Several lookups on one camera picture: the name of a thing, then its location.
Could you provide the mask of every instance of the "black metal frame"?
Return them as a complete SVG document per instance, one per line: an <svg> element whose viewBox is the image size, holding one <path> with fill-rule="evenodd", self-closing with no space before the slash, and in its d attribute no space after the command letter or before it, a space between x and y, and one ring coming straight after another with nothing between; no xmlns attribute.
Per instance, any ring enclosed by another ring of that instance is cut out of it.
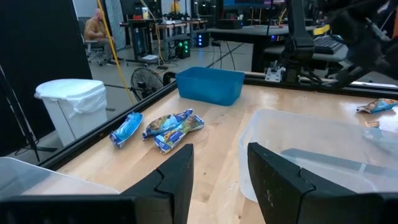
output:
<svg viewBox="0 0 398 224"><path fill-rule="evenodd" d="M345 88L332 88L330 86L311 85L308 81L302 81L298 83L274 83L265 81L265 75L246 75L244 79L245 85L257 85L267 86L273 88L286 88L291 90L303 90L303 91L317 91L321 93L331 93L338 95L350 95L360 96L366 98L392 98L398 99L398 88L378 87L378 86L367 86L367 85L349 85ZM170 92L177 89L177 83L175 81L170 82L163 89L157 91L152 96L142 100L132 108L126 110L119 116L107 121L102 126L98 127L91 133L86 134L81 139L77 140L73 144L66 147L63 151L57 153L51 158L44 162L41 162L39 166L56 170L73 158L96 144L107 135L117 129L125 120L126 116L135 111L142 112L146 108L150 107L154 103L161 100L163 97L168 95Z"/></svg>

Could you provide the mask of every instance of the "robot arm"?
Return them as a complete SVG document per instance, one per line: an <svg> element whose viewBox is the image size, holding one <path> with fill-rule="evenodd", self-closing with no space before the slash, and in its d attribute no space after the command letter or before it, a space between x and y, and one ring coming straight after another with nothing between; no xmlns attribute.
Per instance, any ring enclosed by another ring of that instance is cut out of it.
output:
<svg viewBox="0 0 398 224"><path fill-rule="evenodd" d="M374 24L397 5L398 0L323 0L320 9L327 13L333 34L347 45L349 61L398 80L398 41L386 37Z"/></svg>

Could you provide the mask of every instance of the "standing fan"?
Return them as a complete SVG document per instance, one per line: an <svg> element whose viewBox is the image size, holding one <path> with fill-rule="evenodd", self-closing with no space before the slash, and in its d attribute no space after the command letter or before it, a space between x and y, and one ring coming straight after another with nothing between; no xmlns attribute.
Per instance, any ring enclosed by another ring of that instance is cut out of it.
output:
<svg viewBox="0 0 398 224"><path fill-rule="evenodd" d="M162 79L158 74L148 68L135 69L131 75L130 82L130 90L135 94L139 101L163 88Z"/></svg>

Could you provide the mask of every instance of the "white trash can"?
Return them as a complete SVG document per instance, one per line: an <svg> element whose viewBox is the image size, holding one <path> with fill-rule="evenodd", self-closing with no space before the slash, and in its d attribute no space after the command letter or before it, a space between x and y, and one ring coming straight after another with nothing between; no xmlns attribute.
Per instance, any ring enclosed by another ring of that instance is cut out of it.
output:
<svg viewBox="0 0 398 224"><path fill-rule="evenodd" d="M106 88L99 80L52 80L36 88L63 146L107 121Z"/></svg>

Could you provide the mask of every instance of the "clear plastic bin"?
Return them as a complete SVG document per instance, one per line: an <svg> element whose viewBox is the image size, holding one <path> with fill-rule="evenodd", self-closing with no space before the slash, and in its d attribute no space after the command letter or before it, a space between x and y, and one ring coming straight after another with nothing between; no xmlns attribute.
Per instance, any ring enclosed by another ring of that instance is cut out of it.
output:
<svg viewBox="0 0 398 224"><path fill-rule="evenodd" d="M283 111L256 111L239 140L239 184L243 195L257 202L249 176L249 142L354 192L398 192L396 133Z"/></svg>
<svg viewBox="0 0 398 224"><path fill-rule="evenodd" d="M10 157L0 157L0 177L0 200L18 195L119 194Z"/></svg>

